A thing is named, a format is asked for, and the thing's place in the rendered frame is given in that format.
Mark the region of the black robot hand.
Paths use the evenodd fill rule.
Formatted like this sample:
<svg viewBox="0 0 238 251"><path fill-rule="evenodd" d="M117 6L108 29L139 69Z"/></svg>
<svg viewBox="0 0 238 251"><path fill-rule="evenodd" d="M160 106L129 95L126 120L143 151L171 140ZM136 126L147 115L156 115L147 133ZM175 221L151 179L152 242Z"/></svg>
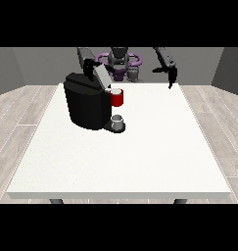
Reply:
<svg viewBox="0 0 238 251"><path fill-rule="evenodd" d="M83 73L87 76L91 81L94 80L94 68L97 66L96 62L92 59L85 59L83 64Z"/></svg>
<svg viewBox="0 0 238 251"><path fill-rule="evenodd" d="M168 74L168 88L172 88L172 85L176 82L177 79L177 67L164 67L164 68L155 68L153 73L166 73Z"/></svg>

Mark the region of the pale grey machine lid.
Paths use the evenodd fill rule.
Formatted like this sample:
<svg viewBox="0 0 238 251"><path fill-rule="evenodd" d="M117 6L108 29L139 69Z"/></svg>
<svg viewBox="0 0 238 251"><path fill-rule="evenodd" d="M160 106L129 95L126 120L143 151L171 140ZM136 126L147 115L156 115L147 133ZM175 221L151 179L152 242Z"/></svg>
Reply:
<svg viewBox="0 0 238 251"><path fill-rule="evenodd" d="M112 80L109 76L104 65L100 65L99 67L94 68L94 73L97 76L101 86L103 89L107 89L109 85L112 83Z"/></svg>

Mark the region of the black coffee machine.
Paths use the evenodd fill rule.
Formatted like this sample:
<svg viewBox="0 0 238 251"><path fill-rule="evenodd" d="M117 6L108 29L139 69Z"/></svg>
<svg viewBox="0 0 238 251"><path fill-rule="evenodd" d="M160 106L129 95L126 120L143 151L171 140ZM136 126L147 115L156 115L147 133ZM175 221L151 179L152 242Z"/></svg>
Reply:
<svg viewBox="0 0 238 251"><path fill-rule="evenodd" d="M125 123L120 130L112 128L112 106L110 90L102 88L98 78L91 81L84 74L71 73L64 82L67 104L71 121L77 126L113 133L125 131Z"/></svg>

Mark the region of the red pod holder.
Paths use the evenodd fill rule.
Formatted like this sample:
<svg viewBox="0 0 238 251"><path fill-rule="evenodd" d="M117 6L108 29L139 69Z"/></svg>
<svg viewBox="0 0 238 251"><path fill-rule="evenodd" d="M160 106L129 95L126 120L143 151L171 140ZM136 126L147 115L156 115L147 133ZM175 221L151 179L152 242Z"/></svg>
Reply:
<svg viewBox="0 0 238 251"><path fill-rule="evenodd" d="M119 107L123 104L123 90L120 88L112 88L110 90L111 105Z"/></svg>

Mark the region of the small grey cup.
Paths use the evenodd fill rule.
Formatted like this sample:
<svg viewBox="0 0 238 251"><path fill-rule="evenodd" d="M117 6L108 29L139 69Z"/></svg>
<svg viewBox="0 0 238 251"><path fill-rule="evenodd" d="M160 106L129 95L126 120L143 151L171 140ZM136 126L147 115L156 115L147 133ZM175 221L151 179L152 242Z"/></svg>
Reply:
<svg viewBox="0 0 238 251"><path fill-rule="evenodd" d="M112 128L114 130L120 130L123 127L123 118L121 115L113 115L111 117Z"/></svg>

